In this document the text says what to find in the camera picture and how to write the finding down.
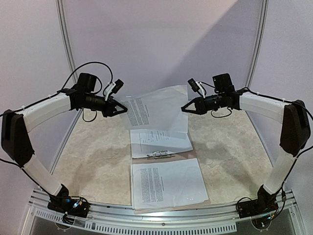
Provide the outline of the translucent brown folder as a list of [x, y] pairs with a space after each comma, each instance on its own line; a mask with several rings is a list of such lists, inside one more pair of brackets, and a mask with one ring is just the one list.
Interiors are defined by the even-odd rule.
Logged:
[[132, 130], [131, 196], [136, 212], [180, 210], [210, 199], [185, 132]]

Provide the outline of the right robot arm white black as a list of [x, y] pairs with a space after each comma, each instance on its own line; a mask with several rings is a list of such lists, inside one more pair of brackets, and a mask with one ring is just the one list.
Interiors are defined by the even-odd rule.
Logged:
[[311, 136], [309, 112], [301, 100], [288, 101], [252, 92], [249, 88], [236, 90], [228, 73], [213, 77], [214, 95], [202, 94], [181, 107], [182, 112], [204, 115], [220, 108], [254, 112], [282, 125], [279, 156], [253, 202], [256, 213], [264, 213], [272, 205], [268, 195], [277, 194], [283, 187], [299, 156], [306, 152]]

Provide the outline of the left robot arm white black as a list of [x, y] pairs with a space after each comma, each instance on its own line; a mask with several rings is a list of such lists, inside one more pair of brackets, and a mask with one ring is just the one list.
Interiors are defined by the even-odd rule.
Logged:
[[72, 110], [89, 109], [101, 112], [103, 117], [113, 117], [127, 112], [127, 108], [113, 98], [124, 85], [118, 79], [111, 81], [103, 96], [94, 92], [98, 77], [81, 73], [78, 81], [70, 89], [63, 88], [56, 94], [44, 98], [20, 111], [7, 110], [2, 116], [1, 146], [25, 174], [41, 187], [61, 212], [69, 212], [73, 203], [68, 198], [68, 190], [59, 183], [43, 166], [35, 155], [29, 133], [47, 120]]

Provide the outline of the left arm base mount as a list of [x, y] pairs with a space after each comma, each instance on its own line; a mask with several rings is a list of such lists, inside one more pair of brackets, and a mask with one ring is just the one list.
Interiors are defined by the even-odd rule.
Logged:
[[47, 208], [59, 213], [87, 218], [90, 203], [81, 196], [50, 196]]

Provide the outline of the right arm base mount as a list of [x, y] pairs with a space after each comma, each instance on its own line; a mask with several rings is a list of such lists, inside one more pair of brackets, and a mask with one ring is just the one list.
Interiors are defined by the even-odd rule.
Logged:
[[281, 209], [279, 209], [276, 198], [268, 203], [261, 203], [258, 202], [257, 199], [252, 200], [249, 197], [243, 197], [239, 199], [235, 205], [235, 208], [240, 218], [253, 217], [274, 212], [267, 217], [267, 220], [273, 220], [281, 213], [285, 206], [285, 202], [287, 200], [285, 192], [282, 192], [281, 199], [283, 202]]

